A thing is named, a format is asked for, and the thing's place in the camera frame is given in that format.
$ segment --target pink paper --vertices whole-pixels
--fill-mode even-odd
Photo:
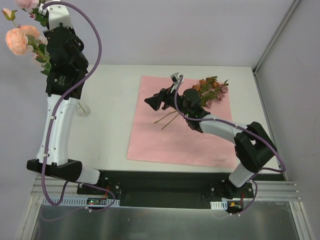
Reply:
[[[181,95],[185,89],[189,89],[197,83],[198,80],[185,78],[179,89],[179,94]],[[169,107],[166,110],[160,108],[158,111],[154,111],[144,102],[144,99],[171,85],[170,78],[142,76],[127,159],[166,164],[235,168],[235,146],[229,141],[212,134],[191,130],[180,115],[161,130],[174,118],[176,113],[154,123],[166,114],[173,112],[174,109]],[[232,121],[228,93],[225,94],[222,101],[214,101],[212,107],[206,107],[206,110],[220,118]]]

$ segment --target white wall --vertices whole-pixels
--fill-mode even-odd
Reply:
[[[96,24],[103,64],[254,66],[292,0],[69,0]],[[16,9],[13,0],[2,7]],[[75,30],[90,63],[92,30],[73,10]],[[0,239],[14,239],[35,174],[46,114],[46,80],[28,57],[13,55],[0,24]],[[20,24],[37,25],[22,11]]]
[[[305,0],[258,73],[276,144],[320,239],[320,1]]]
[[[92,18],[104,64],[253,67],[292,0],[69,0]],[[72,11],[92,62],[92,30]],[[86,26],[89,34],[80,29]]]

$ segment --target pink rose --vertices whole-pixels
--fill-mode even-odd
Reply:
[[[38,38],[40,36],[40,32],[38,32],[35,26],[23,25],[20,28],[24,31],[25,35],[31,35],[35,38]]]
[[[8,31],[5,35],[5,41],[9,49],[15,55],[24,55],[28,52],[32,52],[34,49],[32,46],[27,45],[28,38],[25,32],[20,28],[14,28]]]
[[[29,13],[39,5],[39,0],[14,0],[14,2],[19,8],[25,9]]]

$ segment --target white tabletop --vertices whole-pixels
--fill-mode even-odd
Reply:
[[[233,121],[244,124],[259,122],[268,133],[250,67],[100,65],[84,84],[81,100],[90,107],[91,114],[88,117],[80,117],[77,113],[74,115],[69,138],[69,158],[99,170],[232,172],[230,168],[127,160],[142,75],[169,77],[175,72],[189,79],[210,76],[218,76],[220,81],[229,79]],[[271,159],[266,167],[279,169],[276,158]]]

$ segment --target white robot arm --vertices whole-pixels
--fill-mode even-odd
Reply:
[[[182,96],[177,94],[177,105],[175,105],[175,94],[181,81],[181,75],[177,72],[170,77],[173,82],[171,87],[161,89],[159,93],[146,98],[144,101],[155,111],[160,109],[162,103],[164,103],[163,110],[169,107],[174,109],[178,107],[179,112],[187,116],[186,122],[192,130],[216,135],[235,145],[236,155],[240,163],[228,179],[221,186],[215,188],[215,192],[221,197],[232,199],[234,194],[274,156],[273,152],[263,142],[247,134],[243,129],[262,138],[274,150],[276,150],[276,147],[258,122],[252,122],[251,124],[230,122],[205,111],[201,107],[201,99],[195,89],[185,90]]]
[[[47,51],[51,56],[52,67],[47,78],[48,108],[42,143],[36,159],[27,163],[27,169],[36,172],[41,172],[44,162],[45,143],[54,106],[62,94],[88,73],[88,62],[82,54],[83,43],[73,30],[67,8],[57,4],[43,10],[41,4],[39,12],[48,14],[49,29],[44,34],[48,39]],[[96,184],[100,176],[98,170],[83,166],[80,161],[70,160],[68,157],[71,124],[81,91],[82,86],[76,88],[58,106],[49,139],[45,174],[70,182]]]

